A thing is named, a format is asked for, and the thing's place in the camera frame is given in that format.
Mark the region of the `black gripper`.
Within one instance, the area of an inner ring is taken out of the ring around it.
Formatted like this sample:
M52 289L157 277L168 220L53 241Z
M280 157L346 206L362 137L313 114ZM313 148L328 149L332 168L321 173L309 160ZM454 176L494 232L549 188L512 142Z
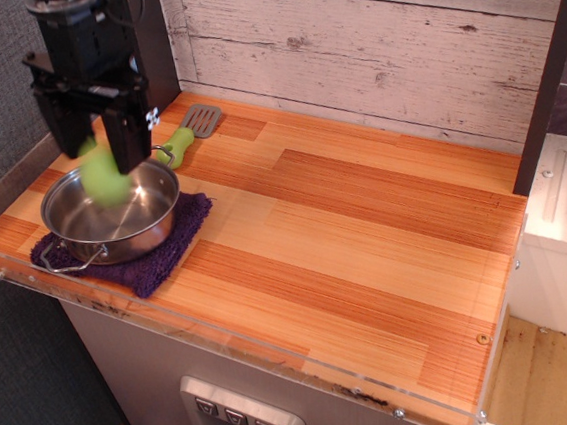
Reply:
M157 109L136 63L134 15L129 0L24 0L46 50L24 58L33 96L60 150L69 158L94 136L84 97L95 89L117 96L101 115L121 174L150 157Z

